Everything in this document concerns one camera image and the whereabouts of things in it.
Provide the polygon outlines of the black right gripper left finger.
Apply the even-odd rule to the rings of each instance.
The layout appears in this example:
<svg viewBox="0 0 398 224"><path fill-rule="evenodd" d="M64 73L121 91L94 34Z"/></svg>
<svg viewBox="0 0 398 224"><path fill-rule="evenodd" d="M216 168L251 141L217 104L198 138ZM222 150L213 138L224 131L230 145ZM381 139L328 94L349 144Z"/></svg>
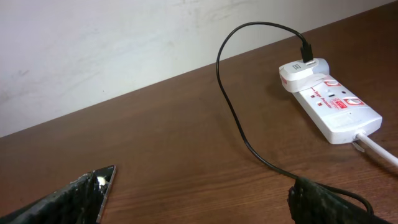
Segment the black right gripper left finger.
<svg viewBox="0 0 398 224"><path fill-rule="evenodd" d="M96 176L93 172L89 172L58 191L1 217L1 223L95 223L98 191Z"/></svg>

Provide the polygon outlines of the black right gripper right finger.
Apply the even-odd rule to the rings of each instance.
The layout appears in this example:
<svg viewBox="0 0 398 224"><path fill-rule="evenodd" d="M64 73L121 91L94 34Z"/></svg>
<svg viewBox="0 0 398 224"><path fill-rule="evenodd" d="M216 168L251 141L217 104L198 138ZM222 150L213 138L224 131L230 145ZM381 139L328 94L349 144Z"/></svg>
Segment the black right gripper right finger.
<svg viewBox="0 0 398 224"><path fill-rule="evenodd" d="M333 190L303 177L289 189L287 203L295 224L388 224L362 197Z"/></svg>

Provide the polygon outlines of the black smartphone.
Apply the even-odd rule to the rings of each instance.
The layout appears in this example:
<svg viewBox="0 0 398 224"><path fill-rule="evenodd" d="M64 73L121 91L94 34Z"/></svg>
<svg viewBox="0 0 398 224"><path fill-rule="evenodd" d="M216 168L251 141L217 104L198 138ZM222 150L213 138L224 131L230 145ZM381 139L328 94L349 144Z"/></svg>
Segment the black smartphone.
<svg viewBox="0 0 398 224"><path fill-rule="evenodd" d="M116 166L110 165L94 171L97 183L99 185L99 199L96 199L96 220L95 224L100 224L105 210L108 196L111 192L114 177L116 175Z"/></svg>

